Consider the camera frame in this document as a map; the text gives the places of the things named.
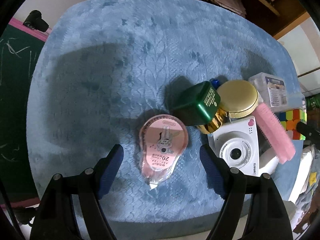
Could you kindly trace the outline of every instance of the pink correction tape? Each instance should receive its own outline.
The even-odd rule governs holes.
[[[150,118],[140,130],[140,168],[151,189],[168,179],[188,145],[185,125],[176,117],[160,114]]]

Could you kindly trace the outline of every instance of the clear plastic box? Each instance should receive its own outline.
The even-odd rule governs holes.
[[[288,109],[287,90],[282,78],[261,72],[250,77],[248,81],[258,90],[272,112]]]
[[[302,93],[294,93],[294,94],[287,94],[288,100],[288,109],[302,109],[305,113],[307,112],[306,108],[306,98]]]

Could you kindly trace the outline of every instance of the blue gripper pad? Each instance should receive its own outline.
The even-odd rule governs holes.
[[[109,193],[111,185],[115,180],[116,174],[123,161],[123,148],[120,144],[116,144],[108,156],[98,161],[95,170],[96,195],[100,200]]]
[[[202,145],[199,154],[202,166],[207,173],[208,186],[213,188],[215,193],[225,200],[228,193],[226,189],[226,184],[229,180],[228,165],[226,163],[226,166],[221,165],[221,160],[223,162],[224,160],[218,158],[209,145]]]

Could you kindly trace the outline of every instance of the pink comb bristles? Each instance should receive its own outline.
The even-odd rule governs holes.
[[[262,103],[252,112],[257,125],[276,152],[279,162],[284,164],[293,158],[296,150],[294,145],[270,108]]]

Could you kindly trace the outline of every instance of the chalk marks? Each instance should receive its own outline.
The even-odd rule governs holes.
[[[16,52],[15,50],[11,47],[9,40],[7,41],[6,45],[8,46],[8,50],[11,54],[15,54],[17,57],[21,58]]]
[[[30,78],[30,66],[31,66],[31,50],[30,50],[30,59],[29,59],[29,71],[28,71],[28,78]]]
[[[23,51],[23,50],[25,50],[25,49],[27,49],[27,48],[30,48],[30,46],[25,47],[25,48],[23,48],[23,49],[21,49],[21,50],[17,51],[16,53],[18,54],[19,52],[21,52],[21,51]]]
[[[19,145],[18,145],[18,148],[17,148],[17,149],[13,149],[13,150],[12,150],[12,152],[14,152],[14,151],[18,151],[18,150],[20,150]]]
[[[23,49],[20,49],[19,51],[16,52],[16,51],[13,49],[13,47],[10,45],[9,40],[7,41],[6,45],[8,46],[9,52],[10,52],[11,54],[15,54],[15,55],[16,55],[17,57],[19,57],[19,58],[21,58],[21,57],[18,55],[19,52],[21,52],[21,51],[23,51],[23,50],[25,50],[25,49],[27,49],[27,48],[30,48],[30,46],[27,46],[27,47],[24,47]]]
[[[1,58],[0,58],[0,86],[2,85],[2,61],[3,61],[3,49],[4,49],[4,47],[2,47],[2,50],[1,50]]]
[[[15,160],[15,158],[8,159],[8,158],[5,157],[2,153],[1,153],[1,156],[2,156],[2,158],[4,158],[6,161],[9,161],[9,162],[12,162],[12,163],[17,162],[17,161]]]

